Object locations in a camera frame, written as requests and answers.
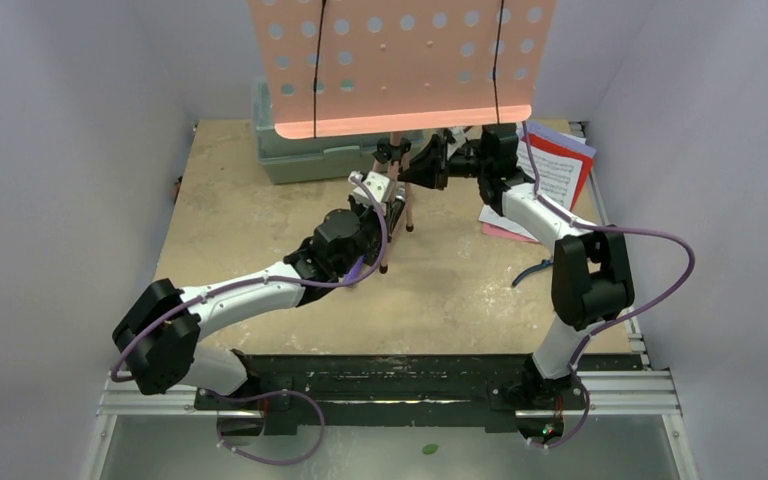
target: wooden tabletop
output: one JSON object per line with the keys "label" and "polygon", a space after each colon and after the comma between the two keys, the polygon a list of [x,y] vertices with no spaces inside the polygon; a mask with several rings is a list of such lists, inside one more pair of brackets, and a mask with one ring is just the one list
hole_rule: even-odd
{"label": "wooden tabletop", "polygon": [[[569,131],[563,121],[541,123]],[[157,278],[183,287],[259,271],[298,248],[326,213],[347,207],[352,186],[346,179],[272,185],[257,162],[251,130],[245,120],[199,123]],[[551,271],[516,289],[510,282],[549,252],[482,234],[474,179],[450,179],[442,192],[413,191],[416,229],[397,234],[389,273],[302,308],[251,318],[206,343],[260,354],[534,351],[554,317]],[[588,187],[574,212],[597,220]],[[629,351],[622,325],[588,348]]]}

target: white wall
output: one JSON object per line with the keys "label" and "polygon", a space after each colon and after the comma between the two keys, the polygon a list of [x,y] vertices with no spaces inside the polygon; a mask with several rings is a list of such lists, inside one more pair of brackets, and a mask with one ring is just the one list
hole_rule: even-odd
{"label": "white wall", "polygon": [[[611,220],[696,248],[641,322],[704,478],[768,478],[768,2],[657,2],[589,134]],[[639,299],[680,273],[679,248],[630,247]]]}
{"label": "white wall", "polygon": [[[196,118],[251,116],[251,79],[263,67],[248,1],[136,0],[142,24]],[[588,118],[653,3],[558,0],[535,115]]]}
{"label": "white wall", "polygon": [[0,0],[0,479],[76,478],[187,118],[125,0]]}

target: perforated metal panel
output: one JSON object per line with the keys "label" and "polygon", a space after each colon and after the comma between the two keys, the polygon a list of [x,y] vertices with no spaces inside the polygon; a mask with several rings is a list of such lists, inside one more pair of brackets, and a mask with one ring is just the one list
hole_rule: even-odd
{"label": "perforated metal panel", "polygon": [[[324,13],[317,135],[497,121],[492,69],[501,17],[499,117],[531,115],[554,0],[330,0]],[[249,0],[275,128],[313,136],[322,0]]]}

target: plastic bin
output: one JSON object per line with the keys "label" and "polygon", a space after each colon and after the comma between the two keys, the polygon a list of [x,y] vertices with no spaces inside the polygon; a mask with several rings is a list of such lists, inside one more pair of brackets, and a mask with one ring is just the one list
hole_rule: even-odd
{"label": "plastic bin", "polygon": [[[389,133],[288,140],[275,132],[272,100],[264,79],[257,79],[252,92],[252,126],[257,138],[257,158],[272,183],[305,182],[345,177],[354,170],[372,166],[378,139]],[[405,132],[414,147],[423,141],[421,130]]]}

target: hole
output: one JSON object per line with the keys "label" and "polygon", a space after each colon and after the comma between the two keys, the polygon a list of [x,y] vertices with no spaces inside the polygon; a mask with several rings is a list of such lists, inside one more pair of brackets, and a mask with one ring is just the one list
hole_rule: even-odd
{"label": "hole", "polygon": [[269,26],[269,36],[274,38],[275,40],[278,40],[279,38],[284,36],[284,29],[281,28],[281,25],[278,25],[277,23],[273,23]]}
{"label": "hole", "polygon": [[475,53],[475,45],[472,42],[466,42],[461,46],[461,55],[464,57],[470,57]]}
{"label": "hole", "polygon": [[[507,8],[502,10],[502,25],[511,21],[511,11]],[[496,23],[499,23],[499,14],[496,14]]]}
{"label": "hole", "polygon": [[480,17],[478,16],[478,12],[475,10],[470,10],[466,13],[466,16],[464,17],[464,22],[466,23],[467,27],[474,27],[478,25],[478,19]]}
{"label": "hole", "polygon": [[520,44],[519,49],[522,51],[522,53],[528,53],[534,50],[534,40],[530,38],[526,38]]}
{"label": "hole", "polygon": [[405,15],[399,21],[399,25],[401,25],[402,30],[405,30],[405,31],[413,29],[413,26],[415,23],[416,23],[416,20],[414,20],[413,15]]}
{"label": "hole", "polygon": [[337,61],[340,62],[340,65],[352,63],[352,52],[340,52],[337,54]]}
{"label": "hole", "polygon": [[528,21],[531,23],[537,23],[543,17],[543,9],[540,7],[534,7],[528,11]]}
{"label": "hole", "polygon": [[336,22],[334,22],[334,30],[339,35],[345,35],[349,33],[349,21],[346,20],[345,18],[341,18],[337,20]]}
{"label": "hole", "polygon": [[384,27],[384,24],[378,17],[372,17],[369,19],[369,21],[366,22],[366,28],[368,28],[372,33],[380,32],[382,27]]}
{"label": "hole", "polygon": [[305,37],[316,35],[316,24],[311,21],[302,23],[302,35]]}
{"label": "hole", "polygon": [[[499,41],[499,55],[502,54],[502,52],[505,51],[505,41],[501,40]],[[490,54],[496,53],[496,42],[493,42],[493,45],[490,45]]]}
{"label": "hole", "polygon": [[449,20],[449,17],[446,16],[445,13],[435,13],[434,18],[431,19],[431,24],[434,25],[437,28],[443,28],[446,26],[446,22]]}

